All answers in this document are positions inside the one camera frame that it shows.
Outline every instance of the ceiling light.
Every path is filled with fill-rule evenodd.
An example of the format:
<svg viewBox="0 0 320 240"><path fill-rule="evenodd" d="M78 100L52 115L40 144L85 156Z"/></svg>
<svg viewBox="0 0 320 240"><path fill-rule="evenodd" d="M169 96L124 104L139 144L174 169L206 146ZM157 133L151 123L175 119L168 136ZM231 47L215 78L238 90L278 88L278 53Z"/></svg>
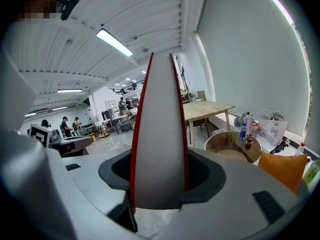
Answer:
<svg viewBox="0 0 320 240"><path fill-rule="evenodd" d="M122 52L124 55L130 57L133 55L133 53L126 48L122 43L120 43L117 39L115 39L112 35L110 35L105 29L101 29L96 36L103 41L107 42L109 45L113 46L120 52Z"/></svg>
<svg viewBox="0 0 320 240"><path fill-rule="evenodd" d="M54 108L52 110L55 111L55 110L62 110L62 109L66 109L66 108L67 108L67 106L63 106L63 107Z"/></svg>
<svg viewBox="0 0 320 240"><path fill-rule="evenodd" d="M291 18L291 16L289 15L289 13L287 12L287 10L284 8L284 6L280 3L279 0L272 0L276 6L280 9L280 11L283 13L284 17L286 18L286 20L289 22L289 24L293 24L294 21Z"/></svg>
<svg viewBox="0 0 320 240"><path fill-rule="evenodd" d="M33 116L33 115L35 115L36 113L30 113L30 114L25 114L24 116L25 117L30 117L30 116Z"/></svg>
<svg viewBox="0 0 320 240"><path fill-rule="evenodd" d="M60 89L60 90L58 90L58 94L60 94L60 93L76 93L76 92L82 92L82 89Z"/></svg>

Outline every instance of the orange cushion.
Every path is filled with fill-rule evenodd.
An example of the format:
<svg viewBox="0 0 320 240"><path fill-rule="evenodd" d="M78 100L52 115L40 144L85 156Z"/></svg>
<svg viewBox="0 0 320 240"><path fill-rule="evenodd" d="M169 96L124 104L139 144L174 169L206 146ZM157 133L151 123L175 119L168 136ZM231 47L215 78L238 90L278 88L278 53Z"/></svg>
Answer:
<svg viewBox="0 0 320 240"><path fill-rule="evenodd" d="M307 154L282 156L261 151L258 167L297 193L306 165Z"/></svg>

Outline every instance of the round table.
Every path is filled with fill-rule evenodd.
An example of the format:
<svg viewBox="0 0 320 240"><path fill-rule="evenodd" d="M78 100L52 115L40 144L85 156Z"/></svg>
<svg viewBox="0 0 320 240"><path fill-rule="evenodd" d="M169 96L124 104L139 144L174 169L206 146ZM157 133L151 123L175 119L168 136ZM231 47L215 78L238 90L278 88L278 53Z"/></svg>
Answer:
<svg viewBox="0 0 320 240"><path fill-rule="evenodd" d="M254 163L259 159L262 148L257 139L252 137L251 148L246 149L246 142L240 141L239 131L224 131L211 136L206 141L204 150Z"/></svg>

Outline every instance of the red edge trim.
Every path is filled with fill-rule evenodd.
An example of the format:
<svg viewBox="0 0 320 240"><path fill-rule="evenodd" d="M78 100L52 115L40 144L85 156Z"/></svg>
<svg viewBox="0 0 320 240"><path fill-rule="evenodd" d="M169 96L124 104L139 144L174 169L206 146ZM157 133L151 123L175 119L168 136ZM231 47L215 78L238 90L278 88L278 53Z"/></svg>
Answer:
<svg viewBox="0 0 320 240"><path fill-rule="evenodd" d="M136 114L133 139L132 139L131 159L130 159L130 203L131 203L132 209L135 208L135 179L136 179L136 158L137 158L137 147L138 147L138 135L139 135L142 108L144 105L145 92L147 88L149 71L150 71L150 66L151 66L151 61L153 56L154 56L154 53L152 52L150 56L148 68L146 71L144 85L143 85L141 96L140 96L139 107Z"/></svg>
<svg viewBox="0 0 320 240"><path fill-rule="evenodd" d="M173 57L172 53L170 53L170 58L172 61L173 73L174 73L174 78L175 78L175 83L176 83L176 92L178 95L179 106L180 106L183 151L184 151L184 190L188 191L189 190L189 152L188 152L187 130L186 130L186 123L185 123L185 113L184 113L184 106L183 106L182 98L181 98L177 70L176 70L175 61L174 61L174 57Z"/></svg>

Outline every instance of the black railing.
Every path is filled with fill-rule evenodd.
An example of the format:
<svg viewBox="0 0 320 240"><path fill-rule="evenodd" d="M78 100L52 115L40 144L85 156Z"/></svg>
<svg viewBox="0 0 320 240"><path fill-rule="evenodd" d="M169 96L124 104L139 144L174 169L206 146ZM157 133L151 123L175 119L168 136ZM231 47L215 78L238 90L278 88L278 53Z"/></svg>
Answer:
<svg viewBox="0 0 320 240"><path fill-rule="evenodd" d="M144 86L145 80L139 81L139 82L134 82L122 89L116 89L116 88L109 88L110 90L112 90L113 92L115 92L116 94L120 94L120 95L124 95L127 93L130 93L132 91L135 91L139 88L142 88L142 86Z"/></svg>

